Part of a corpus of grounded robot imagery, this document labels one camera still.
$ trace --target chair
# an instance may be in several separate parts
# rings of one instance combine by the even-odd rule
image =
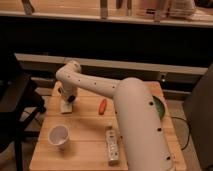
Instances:
[[[45,112],[44,100],[35,92],[36,83],[24,72],[14,53],[10,51],[0,35],[0,153],[14,142],[17,171],[23,170],[22,140],[37,137],[39,132],[25,129],[38,112]],[[35,107],[21,121],[26,107]]]

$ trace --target red object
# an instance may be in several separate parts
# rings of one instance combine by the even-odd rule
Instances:
[[[107,99],[103,99],[99,106],[99,115],[103,115],[107,107]]]

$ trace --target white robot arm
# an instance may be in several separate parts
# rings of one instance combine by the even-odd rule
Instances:
[[[175,171],[152,94],[137,78],[113,80],[79,73],[71,61],[56,73],[67,96],[77,87],[113,99],[129,171]]]

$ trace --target paper cup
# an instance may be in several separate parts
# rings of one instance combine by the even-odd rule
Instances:
[[[69,129],[65,125],[57,125],[53,127],[49,134],[48,140],[50,144],[65,150],[69,145]]]

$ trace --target wooden tabletop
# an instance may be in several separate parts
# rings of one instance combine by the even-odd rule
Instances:
[[[177,171],[186,171],[186,164],[173,127],[173,123],[158,82],[146,82],[153,95],[162,100],[166,114],[162,120],[163,130]],[[73,104],[72,114],[61,114],[61,97],[57,82],[49,100],[46,116],[41,128],[38,142],[30,163],[31,171],[127,171],[125,152],[122,140],[118,138],[120,163],[108,165],[105,127],[111,123],[120,137],[113,102],[107,99],[104,115],[98,114],[100,102],[104,97],[78,89],[78,97]],[[58,124],[67,125],[70,131],[70,146],[60,151],[49,144],[49,130]]]

